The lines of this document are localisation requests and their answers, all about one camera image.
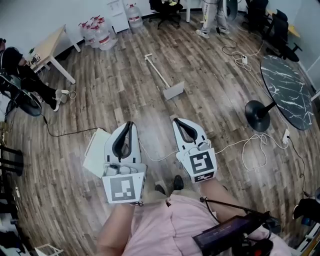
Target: floor squeegee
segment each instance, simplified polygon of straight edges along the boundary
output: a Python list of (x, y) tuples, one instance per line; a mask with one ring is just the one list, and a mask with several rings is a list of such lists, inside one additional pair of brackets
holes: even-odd
[(152, 53), (147, 54), (144, 56), (144, 59), (146, 61), (148, 61), (151, 66), (154, 68), (154, 70), (158, 73), (158, 75), (160, 76), (160, 78), (162, 79), (162, 81), (165, 83), (165, 85), (167, 86), (168, 89), (163, 90), (163, 95), (167, 100), (170, 100), (171, 98), (182, 94), (184, 92), (185, 89), (185, 81), (179, 82), (173, 86), (170, 86), (167, 81), (165, 80), (165, 78), (160, 74), (160, 72), (158, 71), (158, 69), (155, 67), (155, 65), (153, 64), (153, 62), (148, 58), (149, 56), (151, 56)]

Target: pink shirt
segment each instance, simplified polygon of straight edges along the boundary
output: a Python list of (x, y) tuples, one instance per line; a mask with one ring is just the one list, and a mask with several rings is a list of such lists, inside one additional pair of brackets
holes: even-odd
[[(165, 202), (136, 207), (131, 225), (131, 238), (123, 256), (201, 256), (192, 237), (218, 223), (206, 205), (198, 200), (172, 194), (171, 206)], [(262, 226), (249, 237), (267, 238), (269, 231)], [(272, 234), (273, 250), (270, 256), (290, 256), (286, 243)]]

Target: plastic water bottle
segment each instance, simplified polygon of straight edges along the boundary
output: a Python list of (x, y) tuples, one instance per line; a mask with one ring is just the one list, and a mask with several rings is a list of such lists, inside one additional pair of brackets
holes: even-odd
[(100, 29), (110, 34), (111, 39), (114, 39), (116, 37), (114, 29), (112, 28), (111, 22), (108, 19), (105, 19), (104, 17), (100, 17), (98, 20), (98, 25)]
[(110, 41), (109, 29), (103, 29), (97, 25), (95, 27), (95, 39), (99, 43), (99, 48), (103, 47)]
[(96, 25), (98, 25), (98, 21), (99, 21), (99, 16), (96, 17), (92, 17), (90, 20), (92, 20), (92, 26), (95, 27)]
[(96, 38), (99, 41), (99, 48), (102, 51), (111, 49), (116, 43), (116, 35), (114, 29), (109, 20), (105, 20), (103, 17), (98, 21), (99, 32), (96, 33)]
[(141, 18), (140, 10), (138, 7), (130, 4), (129, 9), (127, 10), (127, 15), (129, 18), (129, 24), (131, 28), (139, 28), (143, 25)]
[(96, 40), (96, 31), (99, 28), (98, 25), (96, 26), (89, 26), (89, 29), (87, 30), (87, 37), (88, 41), (92, 48), (99, 48), (99, 42)]
[(81, 34), (82, 38), (84, 39), (85, 45), (89, 46), (90, 43), (87, 39), (87, 37), (88, 37), (87, 36), (87, 23), (88, 23), (88, 21), (86, 21), (85, 23), (81, 22), (81, 23), (79, 23), (78, 26), (80, 26), (80, 34)]

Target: black marble tabletop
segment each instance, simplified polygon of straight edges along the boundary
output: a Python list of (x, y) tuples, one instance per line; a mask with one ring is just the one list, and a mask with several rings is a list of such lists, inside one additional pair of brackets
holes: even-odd
[(271, 97), (284, 117), (299, 130), (312, 124), (311, 96), (302, 78), (282, 58), (266, 55), (261, 73)]

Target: black office chair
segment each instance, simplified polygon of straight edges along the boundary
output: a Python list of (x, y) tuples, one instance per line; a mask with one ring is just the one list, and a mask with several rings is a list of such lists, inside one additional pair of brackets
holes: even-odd
[[(266, 33), (267, 41), (279, 51), (279, 54), (277, 54), (275, 51), (273, 51), (270, 48), (266, 49), (267, 53), (271, 53), (272, 55), (278, 56), (280, 58), (283, 58), (284, 60), (288, 58), (289, 60), (293, 62), (298, 62), (299, 58), (295, 54), (295, 51), (299, 49), (302, 51), (302, 49), (294, 43), (295, 47), (293, 49), (290, 49), (288, 47), (288, 29), (289, 29), (289, 24), (288, 24), (288, 18), (287, 16), (281, 12), (278, 11), (277, 14), (272, 14), (272, 23), (271, 26), (269, 27), (268, 32)], [(273, 36), (270, 36), (270, 31), (274, 27), (274, 34)]]
[(244, 16), (247, 18), (248, 22), (243, 22), (242, 24), (248, 25), (249, 32), (259, 31), (263, 33), (264, 28), (270, 26), (271, 18), (266, 15), (266, 8), (268, 5), (268, 0), (245, 0), (247, 4), (248, 13)]
[(170, 5), (168, 1), (162, 3), (161, 0), (149, 0), (149, 3), (151, 10), (157, 11), (158, 13), (156, 13), (156, 15), (161, 19), (161, 21), (158, 23), (158, 30), (164, 21), (173, 22), (178, 25), (178, 28), (180, 28), (181, 16), (178, 12), (184, 8), (180, 4), (180, 0), (178, 0), (175, 5)]

